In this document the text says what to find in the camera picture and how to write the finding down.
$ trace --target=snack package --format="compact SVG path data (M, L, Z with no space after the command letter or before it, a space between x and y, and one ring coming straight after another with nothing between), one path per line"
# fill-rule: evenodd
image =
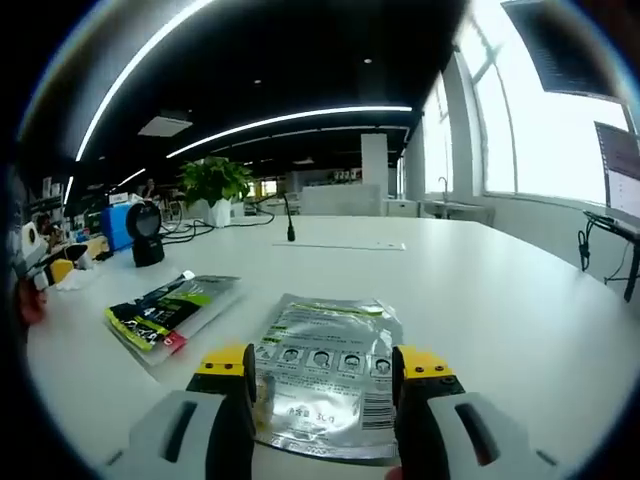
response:
M324 458L397 456L391 352L401 343L379 301L284 295L255 345L257 440Z
M235 302L240 279L190 271L143 297L105 310L116 336L140 358L155 365Z

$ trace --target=ceiling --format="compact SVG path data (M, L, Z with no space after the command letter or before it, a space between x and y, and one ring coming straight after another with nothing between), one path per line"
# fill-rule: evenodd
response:
M48 174L74 175L72 198L91 183L119 183L140 168L171 177L185 161L212 150L234 161L273 158L260 175L292 168L306 157L351 167L359 158L361 131L277 137L285 132L359 125L389 132L390 162L404 146L437 72L451 55L451 41L465 0L217 0L184 22L153 49L126 80L100 119L81 162L61 148L75 90L59 86L23 137L25 158L46 155ZM103 42L114 40L104 35ZM89 68L79 62L75 72ZM356 113L306 118L248 130L201 145L174 158L167 154L204 137L257 120L309 110L400 105L413 113ZM161 112L193 125L170 138L138 132Z

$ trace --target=office desk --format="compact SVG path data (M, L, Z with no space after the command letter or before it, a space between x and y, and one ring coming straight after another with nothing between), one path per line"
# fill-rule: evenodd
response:
M528 243L477 223L409 218L296 217L298 242L406 250L274 246L286 218L228 228L166 248L135 269L131 253L99 268L95 284L51 292L28 356L45 401L91 461L126 445L131 424L170 389L183 389L208 350L260 338L285 293L380 298L405 342L446 358L468 391L521 422L532 444L566 464L585 458L624 405L640 369L640 322L614 292ZM105 307L190 269L237 275L246 297L164 364L140 366L104 325ZM257 446L267 478L382 478L380 467L320 462Z

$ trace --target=potted plant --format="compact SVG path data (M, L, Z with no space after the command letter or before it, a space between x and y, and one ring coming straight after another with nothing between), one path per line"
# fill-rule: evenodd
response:
M207 202L204 221L214 227L231 223L231 200L249 193L249 170L227 158L207 157L181 167L181 183L187 207L198 200Z

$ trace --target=barcode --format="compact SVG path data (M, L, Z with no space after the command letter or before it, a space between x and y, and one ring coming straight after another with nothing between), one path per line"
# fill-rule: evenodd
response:
M393 428L391 393L365 393L362 402L362 429L388 428Z
M384 430L387 428L393 428L393 420L375 420L362 422L363 430Z

